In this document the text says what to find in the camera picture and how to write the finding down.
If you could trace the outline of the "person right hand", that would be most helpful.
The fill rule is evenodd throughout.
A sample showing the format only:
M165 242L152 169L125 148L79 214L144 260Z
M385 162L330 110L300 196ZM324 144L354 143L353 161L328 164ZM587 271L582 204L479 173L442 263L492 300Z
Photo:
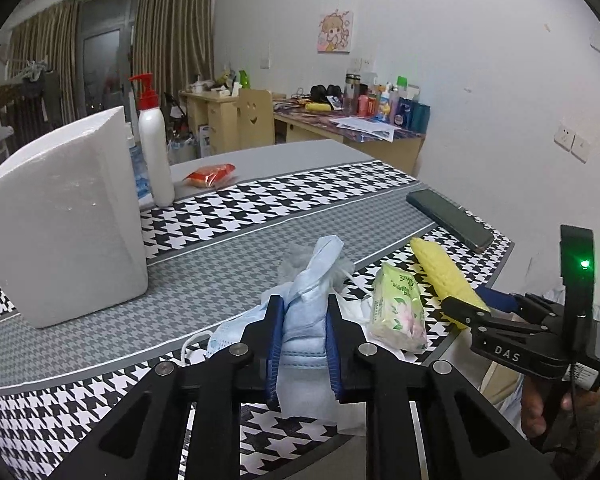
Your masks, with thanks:
M541 437L547 432L547 401L550 383L526 376L522 383L520 401L520 426L528 439ZM560 400L560 409L570 413L572 426L577 426L578 411L597 402L598 395L593 391L577 388L574 393L566 393Z

